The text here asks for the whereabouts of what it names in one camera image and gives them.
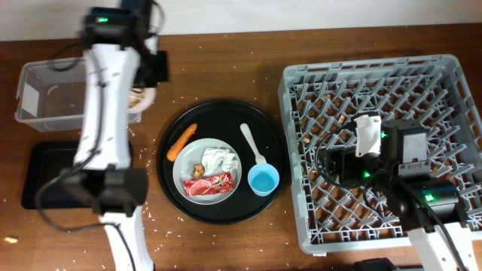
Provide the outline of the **pink bowl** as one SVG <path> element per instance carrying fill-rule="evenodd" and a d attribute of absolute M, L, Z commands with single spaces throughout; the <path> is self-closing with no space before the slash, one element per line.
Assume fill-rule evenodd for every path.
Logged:
<path fill-rule="evenodd" d="M 148 109 L 156 97 L 155 88 L 132 88 L 129 91 L 129 114 L 137 114 Z"/>

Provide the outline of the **light blue cup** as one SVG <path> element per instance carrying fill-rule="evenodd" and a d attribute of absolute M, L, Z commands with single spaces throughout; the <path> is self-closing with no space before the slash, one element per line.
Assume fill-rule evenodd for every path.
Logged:
<path fill-rule="evenodd" d="M 254 165 L 248 173 L 248 183 L 257 196 L 268 196 L 279 184 L 279 173 L 269 163 Z"/>

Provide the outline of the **grey plate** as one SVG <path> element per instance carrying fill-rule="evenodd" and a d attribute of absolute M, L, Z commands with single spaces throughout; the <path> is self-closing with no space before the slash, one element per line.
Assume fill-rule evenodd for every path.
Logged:
<path fill-rule="evenodd" d="M 203 152 L 207 148 L 226 148 L 231 152 L 236 154 L 236 158 L 239 161 L 239 168 L 229 171 L 232 175 L 235 188 L 228 193 L 212 194 L 212 195 L 202 195 L 202 196 L 187 196 L 185 193 L 183 181 L 193 180 L 191 173 L 193 172 L 194 165 L 201 163 Z M 214 175 L 219 175 L 223 172 L 220 168 L 217 168 L 211 175 L 205 175 L 202 179 L 206 177 L 211 177 Z M 188 144 L 182 149 L 180 154 L 177 156 L 173 168 L 172 168 L 172 179 L 173 184 L 177 188 L 178 192 L 181 194 L 183 199 L 188 202 L 195 203 L 197 205 L 208 206 L 220 203 L 234 194 L 236 189 L 239 187 L 241 178 L 243 176 L 242 164 L 239 155 L 228 143 L 223 142 L 219 139 L 199 139 L 195 142 Z"/>

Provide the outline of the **white napkin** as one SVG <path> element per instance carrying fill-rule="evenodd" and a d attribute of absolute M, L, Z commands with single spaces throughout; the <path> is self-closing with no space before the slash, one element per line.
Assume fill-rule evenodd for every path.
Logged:
<path fill-rule="evenodd" d="M 220 168 L 223 172 L 239 168 L 236 154 L 226 148 L 207 148 L 203 152 L 201 163 L 205 175 L 211 175 L 217 168 Z"/>

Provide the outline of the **brown food scrap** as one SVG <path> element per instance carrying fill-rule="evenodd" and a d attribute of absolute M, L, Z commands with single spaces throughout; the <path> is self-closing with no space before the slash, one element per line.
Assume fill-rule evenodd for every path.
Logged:
<path fill-rule="evenodd" d="M 202 163 L 195 164 L 191 177 L 194 179 L 202 179 L 205 173 L 205 168 Z"/>

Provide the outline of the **red snack wrapper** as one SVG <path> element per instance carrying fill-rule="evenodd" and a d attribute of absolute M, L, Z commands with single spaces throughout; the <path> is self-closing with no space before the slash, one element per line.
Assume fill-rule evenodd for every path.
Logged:
<path fill-rule="evenodd" d="M 234 180 L 229 172 L 204 179 L 183 181 L 187 196 L 202 196 L 231 192 L 235 188 Z"/>

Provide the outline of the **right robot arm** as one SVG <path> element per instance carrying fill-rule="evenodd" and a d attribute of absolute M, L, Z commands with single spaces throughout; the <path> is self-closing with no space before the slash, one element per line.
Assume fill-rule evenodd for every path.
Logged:
<path fill-rule="evenodd" d="M 431 174 L 427 135 L 415 120 L 383 121 L 360 113 L 330 132 L 355 133 L 354 148 L 332 149 L 321 142 L 314 164 L 329 184 L 368 187 L 386 197 L 425 270 L 476 270 L 465 203 L 456 186 Z"/>

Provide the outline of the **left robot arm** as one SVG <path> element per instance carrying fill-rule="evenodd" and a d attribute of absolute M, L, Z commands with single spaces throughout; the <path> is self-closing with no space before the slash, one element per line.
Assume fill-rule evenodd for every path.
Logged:
<path fill-rule="evenodd" d="M 156 1 L 94 7 L 84 17 L 81 139 L 74 166 L 54 180 L 98 216 L 95 225 L 105 229 L 118 270 L 155 268 L 142 225 L 148 173 L 131 166 L 127 126 L 130 91 L 144 87 L 151 105 L 157 85 L 169 78 L 166 52 L 157 48 L 163 21 Z"/>

